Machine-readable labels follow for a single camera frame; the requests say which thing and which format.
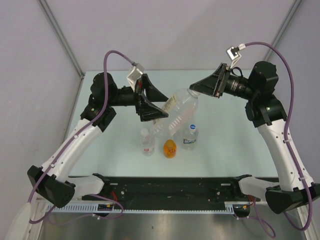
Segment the large clear bottle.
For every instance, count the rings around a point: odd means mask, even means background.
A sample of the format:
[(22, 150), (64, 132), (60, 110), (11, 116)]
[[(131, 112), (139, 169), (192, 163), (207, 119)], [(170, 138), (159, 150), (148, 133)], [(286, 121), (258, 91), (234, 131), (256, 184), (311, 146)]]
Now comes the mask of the large clear bottle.
[(178, 89), (162, 106), (168, 117), (155, 120), (152, 130), (157, 138), (173, 136), (194, 115), (200, 92), (189, 88)]

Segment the clear bottle blue cap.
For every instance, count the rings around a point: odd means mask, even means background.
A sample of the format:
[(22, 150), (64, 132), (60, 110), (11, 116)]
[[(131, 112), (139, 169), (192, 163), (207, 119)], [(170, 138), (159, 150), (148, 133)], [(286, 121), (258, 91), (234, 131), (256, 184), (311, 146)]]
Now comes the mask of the clear bottle blue cap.
[(199, 130), (194, 123), (188, 124), (182, 134), (182, 146), (184, 149), (193, 150), (198, 140)]

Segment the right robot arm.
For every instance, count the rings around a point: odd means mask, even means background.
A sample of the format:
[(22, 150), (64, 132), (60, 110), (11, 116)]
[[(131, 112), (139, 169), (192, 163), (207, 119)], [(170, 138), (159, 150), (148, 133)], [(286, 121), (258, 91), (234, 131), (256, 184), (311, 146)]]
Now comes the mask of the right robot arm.
[(276, 214), (308, 204), (308, 193), (314, 201), (320, 197), (320, 185), (306, 170), (289, 130), (282, 103), (273, 94), (279, 80), (277, 68), (259, 61), (248, 78), (236, 76), (227, 64), (221, 63), (210, 76), (189, 86), (193, 91), (220, 98), (223, 94), (247, 100), (246, 116), (264, 139), (274, 162), (278, 182), (262, 180), (251, 175), (238, 178), (230, 188), (231, 196), (242, 201), (248, 195), (267, 202)]

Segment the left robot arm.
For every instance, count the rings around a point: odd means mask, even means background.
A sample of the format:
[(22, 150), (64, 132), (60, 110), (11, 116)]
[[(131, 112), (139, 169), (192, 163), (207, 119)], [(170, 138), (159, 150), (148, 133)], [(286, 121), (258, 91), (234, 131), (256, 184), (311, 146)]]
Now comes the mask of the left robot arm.
[(151, 83), (146, 73), (138, 77), (133, 87), (118, 88), (110, 73), (101, 72), (93, 78), (90, 91), (88, 104), (70, 136), (42, 166), (33, 165), (27, 171), (36, 193), (57, 208), (86, 195), (93, 194), (100, 200), (110, 196), (106, 177), (98, 173), (75, 178), (69, 175), (88, 146), (115, 118), (115, 107), (135, 106), (142, 122), (168, 117), (155, 105), (166, 102), (168, 97)]

